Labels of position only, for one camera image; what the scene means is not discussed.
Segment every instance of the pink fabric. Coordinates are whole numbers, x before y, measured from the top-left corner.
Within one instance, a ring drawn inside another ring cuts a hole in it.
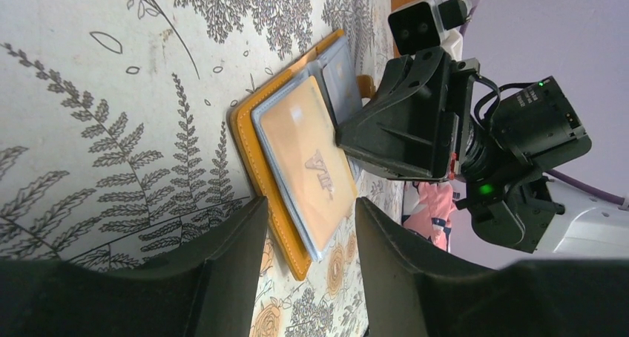
[[[456,210],[454,196],[449,183],[407,183],[402,226],[449,252],[449,217]]]

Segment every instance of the white stitching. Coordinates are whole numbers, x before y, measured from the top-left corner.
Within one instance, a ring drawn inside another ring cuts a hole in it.
[[[249,108],[247,108],[246,111],[244,111],[244,113],[242,113],[241,115],[239,115],[238,118],[238,132],[240,133],[240,141],[243,143],[243,146],[245,147],[245,150],[247,152],[248,155],[248,159],[249,159],[249,165],[251,166],[251,168],[254,170],[255,176],[258,180],[258,183],[260,184],[260,190],[262,191],[262,193],[264,195],[268,195],[268,190],[265,186],[265,184],[262,182],[262,179],[260,177],[260,172],[258,171],[257,165],[250,160],[251,158],[251,149],[249,148],[249,144],[248,144],[248,140],[246,139],[246,137],[243,135],[243,124],[241,122],[241,119],[245,116],[248,115],[249,113],[251,113],[251,109],[255,106],[258,105],[260,102],[262,102],[264,99],[266,99],[269,94],[272,94],[275,92],[275,90],[277,90],[281,85],[284,85],[286,82],[288,82],[290,80],[290,77],[287,77],[285,81],[281,81],[282,83],[278,83],[276,85],[273,86],[268,86],[267,88],[264,89],[264,94],[260,95],[260,99],[258,101],[256,101],[255,103],[253,103]],[[272,209],[270,209],[271,207],[269,207],[269,211],[271,212],[271,219],[273,220],[273,222],[275,223],[274,227],[275,229],[280,233],[282,241],[283,241],[283,247],[286,249],[286,251],[289,254],[289,257],[294,265],[294,268],[297,270],[297,272],[300,275],[303,275],[305,273],[304,269],[301,269],[301,267],[299,266],[299,264],[297,263],[297,259],[294,257],[293,251],[291,249],[291,247],[287,244],[286,242],[286,233],[284,232],[284,230],[280,227],[279,222],[277,220],[277,217],[275,215],[275,213],[273,212]]]

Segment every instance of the table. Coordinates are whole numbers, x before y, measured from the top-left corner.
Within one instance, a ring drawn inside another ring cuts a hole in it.
[[[392,57],[389,0],[3,0],[0,257],[134,268],[253,195],[225,119],[343,28],[358,73]],[[399,219],[401,184],[360,194]],[[362,336],[353,217],[296,282],[269,237],[251,336]]]

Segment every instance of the black cable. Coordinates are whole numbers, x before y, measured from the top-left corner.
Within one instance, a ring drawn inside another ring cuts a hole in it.
[[[479,77],[480,79],[482,79],[482,81],[478,80],[478,82],[492,89],[492,92],[490,92],[488,95],[481,98],[481,100],[479,100],[478,103],[476,103],[476,105],[474,106],[474,117],[479,124],[484,124],[490,121],[491,116],[495,113],[495,110],[498,109],[498,105],[500,104],[500,101],[501,101],[500,95],[502,92],[505,92],[507,90],[514,89],[514,88],[518,88],[518,89],[527,88],[533,84],[533,82],[514,82],[514,83],[508,83],[506,85],[497,87],[495,86],[493,82],[488,80],[486,77],[481,77],[481,76]],[[492,105],[487,109],[487,112],[485,112],[484,118],[481,119],[481,109],[492,98],[495,98],[494,103],[492,103]]]
[[[474,118],[476,119],[476,122],[484,128],[484,121],[481,119],[481,109],[494,97],[494,103],[500,102],[500,88],[494,83],[494,81],[481,75],[474,76],[474,80],[478,83],[486,85],[490,88],[490,90],[492,90],[488,95],[481,98],[481,100],[474,106]]]

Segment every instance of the green led light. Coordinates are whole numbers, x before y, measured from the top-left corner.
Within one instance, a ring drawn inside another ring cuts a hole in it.
[[[491,186],[489,183],[484,184],[483,186],[481,186],[479,189],[481,194],[491,194],[493,192],[493,186]]]

